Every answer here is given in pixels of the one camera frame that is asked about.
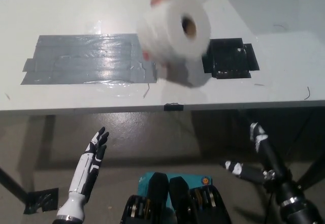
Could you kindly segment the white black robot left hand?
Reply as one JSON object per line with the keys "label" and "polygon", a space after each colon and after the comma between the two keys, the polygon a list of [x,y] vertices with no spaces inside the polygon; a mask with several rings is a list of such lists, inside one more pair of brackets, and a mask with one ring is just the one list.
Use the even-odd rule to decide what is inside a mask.
{"label": "white black robot left hand", "polygon": [[102,127],[81,155],[69,188],[67,201],[58,210],[53,223],[83,223],[88,203],[107,148],[109,132]]}

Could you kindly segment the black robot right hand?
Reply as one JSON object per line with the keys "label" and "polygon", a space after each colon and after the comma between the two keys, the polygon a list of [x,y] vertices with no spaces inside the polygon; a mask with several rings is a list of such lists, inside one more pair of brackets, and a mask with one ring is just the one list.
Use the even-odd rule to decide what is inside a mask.
{"label": "black robot right hand", "polygon": [[306,198],[293,181],[290,170],[269,142],[269,136],[257,122],[250,124],[250,140],[254,144],[262,168],[256,168],[237,161],[221,160],[220,165],[236,177],[263,185],[273,192],[280,207],[303,203]]}

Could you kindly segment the person's bare hand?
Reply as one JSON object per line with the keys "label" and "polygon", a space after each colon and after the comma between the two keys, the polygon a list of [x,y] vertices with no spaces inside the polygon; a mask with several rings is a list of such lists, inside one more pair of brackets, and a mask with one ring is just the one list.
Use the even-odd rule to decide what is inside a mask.
{"label": "person's bare hand", "polygon": [[[151,7],[154,7],[155,5],[158,5],[162,0],[151,0]],[[149,60],[149,53],[147,51],[142,52],[144,60]]]}

